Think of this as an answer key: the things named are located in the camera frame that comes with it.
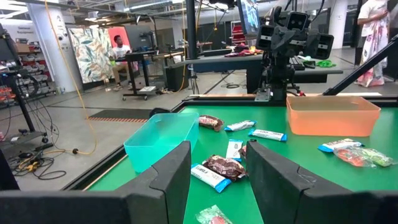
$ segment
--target floor mat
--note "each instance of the floor mat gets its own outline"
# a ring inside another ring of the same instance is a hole
[[[151,110],[103,110],[88,117],[92,121],[146,122]]]

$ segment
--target candy wrapper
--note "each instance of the candy wrapper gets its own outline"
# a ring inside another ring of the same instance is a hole
[[[257,121],[242,121],[236,124],[230,124],[227,127],[224,128],[225,131],[239,131],[239,130],[243,130],[246,128],[251,128],[253,127],[255,124],[257,123]]]
[[[201,224],[232,224],[217,205],[206,208],[195,216]]]
[[[191,166],[191,175],[212,186],[218,193],[221,193],[225,187],[231,183],[231,180],[209,170],[200,164],[194,164]]]
[[[283,133],[276,133],[273,131],[265,131],[265,130],[260,130],[260,129],[252,129],[249,132],[249,136],[256,136],[260,138],[266,138],[266,139],[273,139],[276,141],[286,141],[287,140],[287,134]]]
[[[234,140],[230,139],[228,143],[228,148],[226,150],[225,158],[231,158],[236,161],[241,162],[241,155],[239,154],[239,150],[242,148],[243,141],[242,140]]]
[[[203,165],[223,177],[236,181],[246,175],[244,167],[234,159],[225,159],[221,156],[212,155]]]
[[[395,164],[394,160],[375,149],[367,149],[362,147],[350,147],[351,150],[358,150],[362,156],[366,157],[374,164],[387,167]]]
[[[349,148],[338,148],[333,153],[340,159],[356,167],[376,167],[370,159],[363,156],[360,150]]]
[[[201,115],[199,117],[200,126],[214,129],[215,131],[220,131],[223,124],[224,121],[210,115]]]
[[[243,146],[240,150],[239,153],[241,155],[241,157],[246,159],[246,146]]]
[[[340,148],[340,149],[345,149],[347,147],[351,146],[363,146],[362,143],[354,141],[352,139],[342,139],[339,141],[333,141],[333,142],[328,142],[324,143],[320,146],[318,146],[318,149],[323,151],[323,152],[333,152],[333,150]]]

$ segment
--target cardboard box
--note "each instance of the cardboard box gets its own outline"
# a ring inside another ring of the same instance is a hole
[[[18,53],[30,53],[29,46],[27,44],[16,44]]]

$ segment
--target seated person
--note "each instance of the seated person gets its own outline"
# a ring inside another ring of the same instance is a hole
[[[129,53],[131,51],[130,47],[128,45],[123,44],[123,40],[120,37],[120,35],[114,36],[115,43],[117,43],[118,46],[114,47],[113,50],[113,57],[112,59],[117,59],[117,58],[122,58],[125,56],[126,53]],[[113,74],[114,74],[114,79],[116,81],[116,87],[113,88],[114,91],[119,91],[123,89],[123,86],[120,84],[120,74],[119,71],[125,70],[127,72],[127,79],[129,80],[129,86],[131,86],[131,81],[130,81],[130,74],[129,74],[129,67],[126,62],[116,62],[116,65],[112,68]]]

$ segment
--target green tabletop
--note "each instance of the green tabletop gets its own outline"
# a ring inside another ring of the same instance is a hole
[[[269,149],[300,164],[315,174],[353,191],[398,190],[398,166],[354,167],[336,156],[321,152],[317,147],[342,137],[298,136],[292,134],[284,107],[257,106],[188,106],[182,113],[197,112],[233,124],[246,119],[256,120],[256,128],[287,133],[287,142],[249,137],[249,129],[227,133],[200,128],[197,145],[192,152],[192,163],[201,163],[212,154],[226,155],[228,139],[247,141],[255,138]],[[398,109],[382,108],[381,116],[368,138],[353,138],[367,147],[398,160]],[[119,163],[90,190],[114,190],[136,176],[128,158]],[[222,193],[209,185],[191,178],[184,223],[198,223],[195,215],[205,208],[217,205],[233,223],[262,223],[256,199],[248,179],[232,183]]]

